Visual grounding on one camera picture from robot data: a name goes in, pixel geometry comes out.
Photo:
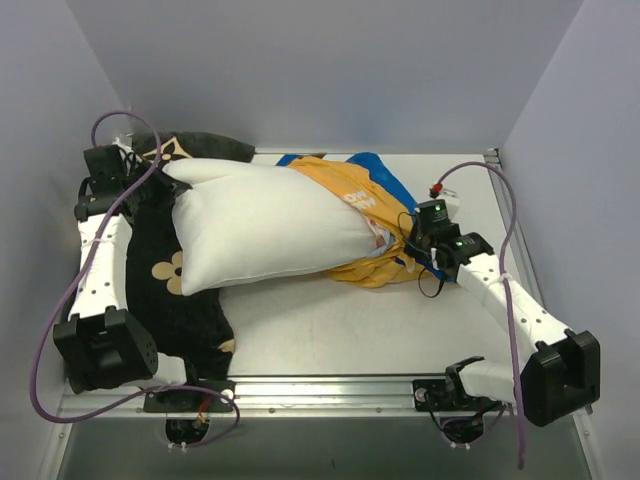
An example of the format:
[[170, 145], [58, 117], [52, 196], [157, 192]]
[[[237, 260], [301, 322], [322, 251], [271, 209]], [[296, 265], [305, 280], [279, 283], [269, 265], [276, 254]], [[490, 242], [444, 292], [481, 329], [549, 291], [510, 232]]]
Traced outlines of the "blue and orange pillowcase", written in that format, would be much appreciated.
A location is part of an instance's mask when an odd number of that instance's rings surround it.
[[327, 188], [363, 214], [382, 239], [382, 245], [367, 257], [329, 270], [330, 278], [363, 288], [410, 282], [426, 274], [442, 284], [451, 281], [430, 262], [416, 261], [404, 252], [414, 226], [416, 201], [377, 154], [361, 152], [345, 161], [288, 154], [277, 165], [292, 168]]

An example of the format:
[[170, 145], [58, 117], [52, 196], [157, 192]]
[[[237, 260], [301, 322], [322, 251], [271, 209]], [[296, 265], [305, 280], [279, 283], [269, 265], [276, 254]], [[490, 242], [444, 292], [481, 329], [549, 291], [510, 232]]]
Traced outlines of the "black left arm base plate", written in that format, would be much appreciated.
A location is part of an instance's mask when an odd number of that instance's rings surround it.
[[[235, 394], [236, 383], [231, 380], [201, 380], [198, 387], [216, 391], [227, 398]], [[189, 389], [153, 392], [145, 396], [143, 411], [146, 413], [232, 413], [233, 408], [209, 392]]]

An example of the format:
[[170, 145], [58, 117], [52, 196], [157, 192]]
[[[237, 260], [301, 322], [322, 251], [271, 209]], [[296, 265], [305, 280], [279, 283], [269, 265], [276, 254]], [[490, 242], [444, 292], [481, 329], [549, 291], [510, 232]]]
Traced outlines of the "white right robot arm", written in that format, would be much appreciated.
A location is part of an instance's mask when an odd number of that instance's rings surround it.
[[461, 233], [444, 200], [419, 204], [413, 217], [406, 253], [471, 294], [510, 340], [510, 365], [473, 356], [446, 369], [450, 406], [465, 409], [477, 398], [509, 403], [542, 427], [599, 400], [601, 348], [593, 334], [546, 311], [482, 236]]

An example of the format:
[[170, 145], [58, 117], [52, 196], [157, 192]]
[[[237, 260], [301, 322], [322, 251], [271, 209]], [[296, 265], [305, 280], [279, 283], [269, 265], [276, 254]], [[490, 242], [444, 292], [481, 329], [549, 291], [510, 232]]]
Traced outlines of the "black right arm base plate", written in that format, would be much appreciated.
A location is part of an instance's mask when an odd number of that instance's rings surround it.
[[418, 412], [445, 413], [497, 411], [500, 405], [488, 398], [458, 398], [447, 391], [443, 377], [414, 379], [411, 382], [414, 409]]

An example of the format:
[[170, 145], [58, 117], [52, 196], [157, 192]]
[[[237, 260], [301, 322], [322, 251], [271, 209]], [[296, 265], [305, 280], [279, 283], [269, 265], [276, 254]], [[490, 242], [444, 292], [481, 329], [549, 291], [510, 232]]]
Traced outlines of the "white pillow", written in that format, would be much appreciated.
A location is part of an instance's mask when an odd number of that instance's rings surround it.
[[360, 211], [291, 168], [191, 158], [163, 171], [189, 186], [172, 210], [185, 296], [326, 271], [388, 246]]

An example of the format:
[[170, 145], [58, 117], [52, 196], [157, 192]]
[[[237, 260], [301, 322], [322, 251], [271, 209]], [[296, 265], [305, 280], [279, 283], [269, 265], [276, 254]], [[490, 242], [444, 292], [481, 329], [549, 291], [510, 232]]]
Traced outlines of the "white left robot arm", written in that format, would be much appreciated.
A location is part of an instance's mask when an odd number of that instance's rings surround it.
[[85, 151], [83, 180], [74, 215], [84, 275], [53, 328], [72, 391], [168, 385], [167, 400], [180, 411], [196, 408], [202, 386], [187, 376], [183, 359], [159, 352], [151, 333], [130, 312], [127, 262], [133, 216], [147, 199], [146, 187], [122, 203], [117, 198], [145, 171], [134, 153], [112, 144]]

